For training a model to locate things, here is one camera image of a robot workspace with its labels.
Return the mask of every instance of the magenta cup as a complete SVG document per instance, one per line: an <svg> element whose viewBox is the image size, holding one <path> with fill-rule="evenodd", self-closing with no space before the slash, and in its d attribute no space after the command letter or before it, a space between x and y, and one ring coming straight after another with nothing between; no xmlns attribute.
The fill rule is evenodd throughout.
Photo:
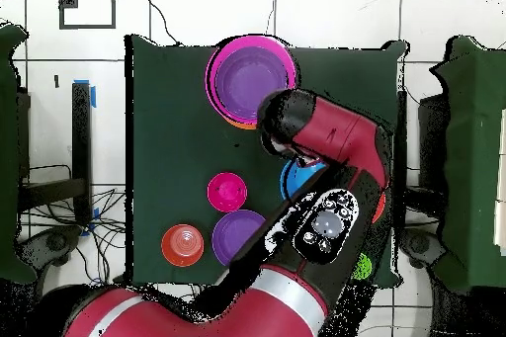
<svg viewBox="0 0 506 337"><path fill-rule="evenodd" d="M208 200L218 211L237 211L246 201L246 196L246 184L233 173L219 173L208 184Z"/></svg>

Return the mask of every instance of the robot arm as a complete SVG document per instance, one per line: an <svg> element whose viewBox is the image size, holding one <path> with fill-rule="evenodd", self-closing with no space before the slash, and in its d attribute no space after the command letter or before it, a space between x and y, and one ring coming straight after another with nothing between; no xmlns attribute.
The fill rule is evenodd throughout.
<svg viewBox="0 0 506 337"><path fill-rule="evenodd" d="M222 282L198 296L196 310L216 319L189 322L113 289L81 305L64 337L316 337L388 182L388 138L370 120L303 90L274 93L258 117L267 150L327 167L248 240Z"/></svg>

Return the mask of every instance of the red cup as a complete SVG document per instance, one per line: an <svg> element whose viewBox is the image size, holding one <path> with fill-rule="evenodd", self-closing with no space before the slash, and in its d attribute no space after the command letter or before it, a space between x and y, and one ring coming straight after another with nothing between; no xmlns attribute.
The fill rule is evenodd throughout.
<svg viewBox="0 0 506 337"><path fill-rule="evenodd" d="M191 225L174 225L163 235L161 248L170 264L184 268L199 261L204 253L204 239Z"/></svg>

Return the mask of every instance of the black frame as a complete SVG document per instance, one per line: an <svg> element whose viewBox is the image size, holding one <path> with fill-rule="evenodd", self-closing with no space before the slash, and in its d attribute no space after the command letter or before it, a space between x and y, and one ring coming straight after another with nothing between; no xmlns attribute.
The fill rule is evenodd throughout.
<svg viewBox="0 0 506 337"><path fill-rule="evenodd" d="M21 176L29 167L28 107L23 97L20 107L19 136ZM90 86L72 84L72 178L39 184L20 185L18 212L73 198L75 220L86 226L92 219Z"/></svg>

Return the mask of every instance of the green tabletop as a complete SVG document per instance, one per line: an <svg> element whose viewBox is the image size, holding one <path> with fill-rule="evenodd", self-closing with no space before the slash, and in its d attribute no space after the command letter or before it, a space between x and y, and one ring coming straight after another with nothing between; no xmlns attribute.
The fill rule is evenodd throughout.
<svg viewBox="0 0 506 337"><path fill-rule="evenodd" d="M286 164L267 154L256 130L230 125L210 105L205 71L207 46L133 44L133 280L137 283L212 284L224 271L211 248L223 217L208 202L217 173L241 176L248 188L243 208L268 216L282 202ZM298 86L372 117L393 132L397 118L397 60L405 42L383 49L290 48ZM205 240L195 265L178 268L160 250L164 232L178 223L195 226Z"/></svg>
<svg viewBox="0 0 506 337"><path fill-rule="evenodd" d="M0 278L19 284L33 282L35 271L14 253L18 234L18 152L17 79L12 54L27 34L11 24L0 25Z"/></svg>
<svg viewBox="0 0 506 337"><path fill-rule="evenodd" d="M433 68L447 89L451 111L443 229L449 251L434 271L454 291L506 288L506 257L493 244L506 51L486 49L468 37L450 40L449 47L448 58Z"/></svg>

